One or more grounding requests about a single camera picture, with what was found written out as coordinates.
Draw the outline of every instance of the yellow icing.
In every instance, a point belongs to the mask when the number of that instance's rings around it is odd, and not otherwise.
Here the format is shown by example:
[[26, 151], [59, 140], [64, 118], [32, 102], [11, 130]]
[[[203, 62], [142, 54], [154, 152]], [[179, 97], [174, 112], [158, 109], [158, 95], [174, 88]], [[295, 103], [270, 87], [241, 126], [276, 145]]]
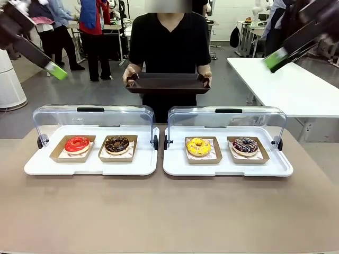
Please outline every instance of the yellow icing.
[[194, 138], [187, 142], [187, 150], [193, 155], [205, 156], [211, 151], [211, 144], [208, 140]]

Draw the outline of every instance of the person in blue shirt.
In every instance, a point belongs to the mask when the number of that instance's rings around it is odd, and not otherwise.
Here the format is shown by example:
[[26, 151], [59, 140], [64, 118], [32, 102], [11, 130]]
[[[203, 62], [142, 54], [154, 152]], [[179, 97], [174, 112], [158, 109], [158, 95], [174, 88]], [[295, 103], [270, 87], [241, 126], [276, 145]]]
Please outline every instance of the person in blue shirt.
[[55, 38], [57, 40], [57, 48], [55, 54], [55, 62], [59, 66], [65, 65], [62, 62], [63, 49], [66, 50], [71, 70], [84, 70], [85, 68], [79, 65], [76, 61], [75, 46], [71, 36], [67, 31], [68, 21], [75, 21], [75, 17], [71, 12], [66, 10], [61, 0], [48, 0], [51, 13], [54, 17], [55, 24], [53, 25]]

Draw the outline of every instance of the donut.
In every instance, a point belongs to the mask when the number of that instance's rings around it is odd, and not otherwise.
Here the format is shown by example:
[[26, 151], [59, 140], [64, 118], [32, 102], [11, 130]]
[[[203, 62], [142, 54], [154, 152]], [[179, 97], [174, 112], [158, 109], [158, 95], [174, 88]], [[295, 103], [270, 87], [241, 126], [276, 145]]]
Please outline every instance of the donut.
[[194, 156], [204, 157], [211, 151], [211, 144], [208, 140], [194, 138], [187, 142], [187, 151]]
[[123, 136], [113, 136], [106, 140], [106, 152], [111, 155], [122, 155], [129, 149], [129, 141]]
[[80, 155], [90, 148], [90, 140], [84, 137], [74, 137], [65, 144], [65, 151], [69, 155]]
[[258, 152], [258, 148], [257, 142], [249, 138], [237, 138], [233, 142], [234, 151], [245, 157], [254, 156]]

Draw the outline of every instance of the clear plastic cover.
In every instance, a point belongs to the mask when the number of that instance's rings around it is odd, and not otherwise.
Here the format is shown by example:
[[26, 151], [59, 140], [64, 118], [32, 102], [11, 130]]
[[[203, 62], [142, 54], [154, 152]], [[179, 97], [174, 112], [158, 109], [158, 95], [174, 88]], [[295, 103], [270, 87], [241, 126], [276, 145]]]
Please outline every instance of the clear plastic cover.
[[273, 146], [278, 147], [287, 117], [278, 108], [264, 106], [244, 107], [174, 107], [168, 114], [167, 146], [182, 127], [196, 126], [206, 129], [225, 129], [235, 127], [264, 131]]
[[47, 146], [49, 137], [65, 125], [78, 125], [80, 128], [148, 126], [153, 144], [153, 115], [149, 107], [47, 105], [34, 111], [33, 120], [43, 146]]

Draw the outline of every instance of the black t-shirt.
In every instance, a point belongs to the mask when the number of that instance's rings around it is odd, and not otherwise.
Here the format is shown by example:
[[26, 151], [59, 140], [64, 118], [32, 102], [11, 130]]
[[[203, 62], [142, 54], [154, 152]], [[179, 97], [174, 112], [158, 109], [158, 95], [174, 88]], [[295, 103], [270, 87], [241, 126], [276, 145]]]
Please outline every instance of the black t-shirt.
[[129, 61], [146, 63], [148, 73], [195, 73], [197, 66], [208, 65], [208, 25], [197, 13], [185, 13], [170, 32], [156, 13], [137, 17], [133, 22]]
[[207, 4], [208, 0], [192, 0], [192, 11], [202, 15], [203, 7]]

